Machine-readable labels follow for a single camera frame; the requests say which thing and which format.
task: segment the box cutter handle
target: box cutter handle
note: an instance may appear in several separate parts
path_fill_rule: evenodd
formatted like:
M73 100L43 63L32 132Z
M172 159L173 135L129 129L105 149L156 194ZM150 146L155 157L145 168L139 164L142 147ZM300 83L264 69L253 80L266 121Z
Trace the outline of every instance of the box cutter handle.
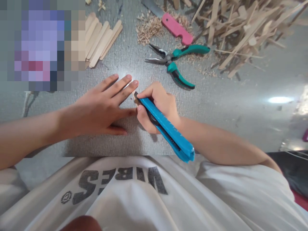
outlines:
M138 93L135 92L135 98L146 108L151 122L164 136L175 154L186 163L193 161L195 157L193 145L170 123L149 98L139 99L137 95Z

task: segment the right hand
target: right hand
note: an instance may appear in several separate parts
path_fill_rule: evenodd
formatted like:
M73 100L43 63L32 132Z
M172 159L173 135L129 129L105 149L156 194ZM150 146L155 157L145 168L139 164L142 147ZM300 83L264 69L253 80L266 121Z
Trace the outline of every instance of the right hand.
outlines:
M180 116L177 113L175 97L165 91L160 82L152 83L147 89L137 95L138 98L147 98L154 100L155 106L164 114L164 116L179 129L181 124ZM150 121L144 106L138 106L137 118L144 129L152 134L160 134L156 126Z

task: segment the left hand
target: left hand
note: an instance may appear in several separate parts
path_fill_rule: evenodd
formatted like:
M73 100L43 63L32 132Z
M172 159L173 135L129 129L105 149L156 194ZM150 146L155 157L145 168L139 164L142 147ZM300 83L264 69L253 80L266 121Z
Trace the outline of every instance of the left hand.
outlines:
M127 75L116 82L118 78L118 74L114 74L104 79L74 104L64 108L66 119L62 123L69 124L64 126L69 126L68 130L73 130L73 136L127 135L125 129L111 124L121 118L137 114L136 108L120 109L119 106L138 87L139 82L134 80L123 89L132 80L132 76Z

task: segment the hand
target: hand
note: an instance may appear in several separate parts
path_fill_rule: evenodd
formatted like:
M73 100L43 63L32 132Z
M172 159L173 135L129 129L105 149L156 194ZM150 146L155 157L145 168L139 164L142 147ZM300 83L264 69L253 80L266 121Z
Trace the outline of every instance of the hand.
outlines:
M177 113L175 97L165 91L160 82L152 83L147 89L137 95L138 98L151 98L154 100L155 106L164 114L164 116L179 129L181 124L180 116ZM144 129L153 134L160 134L158 129L150 121L144 106L139 105L137 118Z
M123 89L132 80L132 76L127 75L116 82L118 78L118 74L114 74L104 79L74 104L64 109L66 119L62 123L69 124L68 129L73 130L73 136L127 135L125 129L111 126L111 124L121 118L137 114L136 108L120 109L119 106L138 87L139 82L134 80Z

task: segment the cable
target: cable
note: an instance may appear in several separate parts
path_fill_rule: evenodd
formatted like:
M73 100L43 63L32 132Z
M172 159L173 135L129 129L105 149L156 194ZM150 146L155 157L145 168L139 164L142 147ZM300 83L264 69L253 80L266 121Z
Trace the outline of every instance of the cable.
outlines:
M298 158L301 158L301 159L304 159L304 160L308 160L308 159L306 159L306 158L304 158L304 157L300 157L300 156L297 156L297 155L295 155L295 154L293 154L293 153L290 153L290 152L288 152L288 151L285 151L286 153L289 153L290 155L292 155L292 156L295 156L295 157L298 157Z

